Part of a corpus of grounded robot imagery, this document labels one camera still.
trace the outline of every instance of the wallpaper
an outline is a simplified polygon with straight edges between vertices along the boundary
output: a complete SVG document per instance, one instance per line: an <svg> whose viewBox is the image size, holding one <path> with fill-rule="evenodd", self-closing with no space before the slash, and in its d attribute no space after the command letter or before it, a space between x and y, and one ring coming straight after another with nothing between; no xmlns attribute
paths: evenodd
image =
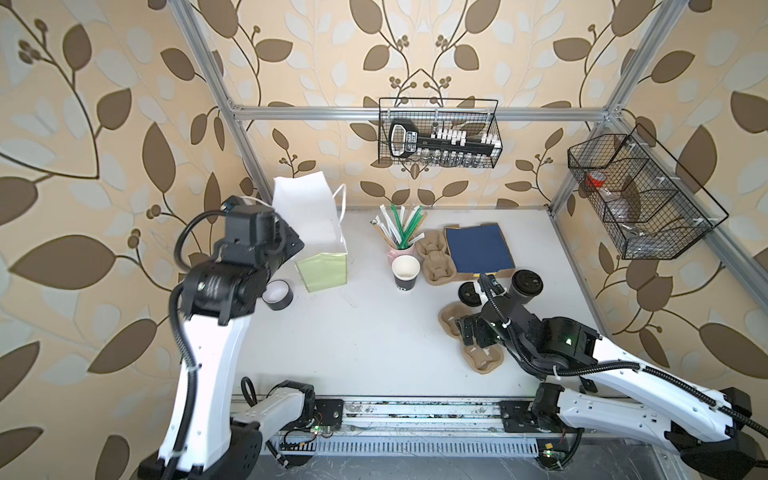
<svg viewBox="0 0 768 480"><path fill-rule="evenodd" d="M760 0L691 2L625 111L725 206L731 217L720 228L764 266L766 26ZM574 192L559 219L615 342L701 385L735 386L754 406L768 405L768 316L705 243L672 261L630 262L617 258L582 194ZM756 408L754 418L765 424L768 412ZM765 439L750 434L765 451Z"/></svg>
<svg viewBox="0 0 768 480"><path fill-rule="evenodd" d="M175 239L253 191L158 8L0 1L0 478L128 478L159 446ZM206 258L222 228L184 254Z"/></svg>
<svg viewBox="0 0 768 480"><path fill-rule="evenodd" d="M354 206L541 207L568 172L566 150L586 138L584 122L501 122L503 150L493 169L427 167L378 158L378 128L343 121L254 121L251 143L268 177L321 170L348 187Z"/></svg>
<svg viewBox="0 0 768 480"><path fill-rule="evenodd" d="M502 107L600 107L660 2L192 4L239 104L362 106L366 96L441 104L474 96Z"/></svg>

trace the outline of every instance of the wire basket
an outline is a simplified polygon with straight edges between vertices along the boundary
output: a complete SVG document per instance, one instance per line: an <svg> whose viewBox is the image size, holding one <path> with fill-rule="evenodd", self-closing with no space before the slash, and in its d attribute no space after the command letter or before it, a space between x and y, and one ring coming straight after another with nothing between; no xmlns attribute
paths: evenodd
<svg viewBox="0 0 768 480"><path fill-rule="evenodd" d="M667 174L649 153L666 154ZM663 145L638 125L568 149L568 168L625 260L672 260L728 218L722 205ZM701 200L708 200L705 213Z"/></svg>
<svg viewBox="0 0 768 480"><path fill-rule="evenodd" d="M379 99L379 162L493 168L502 154L496 100ZM454 104L454 107L443 107Z"/></svg>

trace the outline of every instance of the white table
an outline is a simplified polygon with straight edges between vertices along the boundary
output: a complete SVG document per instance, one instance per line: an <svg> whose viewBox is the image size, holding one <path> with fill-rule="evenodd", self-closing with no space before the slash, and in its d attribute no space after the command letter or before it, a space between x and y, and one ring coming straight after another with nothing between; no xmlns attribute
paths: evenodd
<svg viewBox="0 0 768 480"><path fill-rule="evenodd" d="M419 274L413 290L396 289L387 246L369 224L374 215L351 210L344 217L345 286L308 293L291 262L276 272L274 279L291 284L293 303L274 312L258 302L236 379L249 376L260 395L292 379L313 384L321 396L533 396L539 381L508 353L496 370L480 375L439 325L438 312L458 300L460 283L430 286ZM501 226L518 269L544 280L544 291L528 304L531 312L595 327L546 211L430 210L422 230L485 222ZM508 286L509 279L503 282Z"/></svg>

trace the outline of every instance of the paper bag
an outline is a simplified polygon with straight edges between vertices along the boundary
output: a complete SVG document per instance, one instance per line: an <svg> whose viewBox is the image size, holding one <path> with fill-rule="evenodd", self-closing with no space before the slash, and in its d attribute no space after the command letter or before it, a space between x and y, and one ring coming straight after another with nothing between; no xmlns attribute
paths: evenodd
<svg viewBox="0 0 768 480"><path fill-rule="evenodd" d="M342 194L341 213L335 197ZM346 241L341 221L346 210L346 185L331 193L323 172L299 178L275 178L275 211L299 234L304 249L293 262L306 289L316 292L346 283Z"/></svg>

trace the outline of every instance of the black rack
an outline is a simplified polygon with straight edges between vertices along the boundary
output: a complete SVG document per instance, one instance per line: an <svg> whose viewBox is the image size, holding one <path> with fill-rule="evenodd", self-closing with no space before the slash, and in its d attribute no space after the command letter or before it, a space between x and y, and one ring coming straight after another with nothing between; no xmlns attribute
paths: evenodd
<svg viewBox="0 0 768 480"><path fill-rule="evenodd" d="M379 159L439 167L493 168L502 154L498 101L380 98ZM441 105L454 104L454 107Z"/></svg>
<svg viewBox="0 0 768 480"><path fill-rule="evenodd" d="M649 153L653 147L674 161L674 174L656 164ZM604 134L574 145L568 149L568 168L625 260L677 258L728 218L723 206L642 125L629 135ZM702 200L722 214L706 213L699 207Z"/></svg>

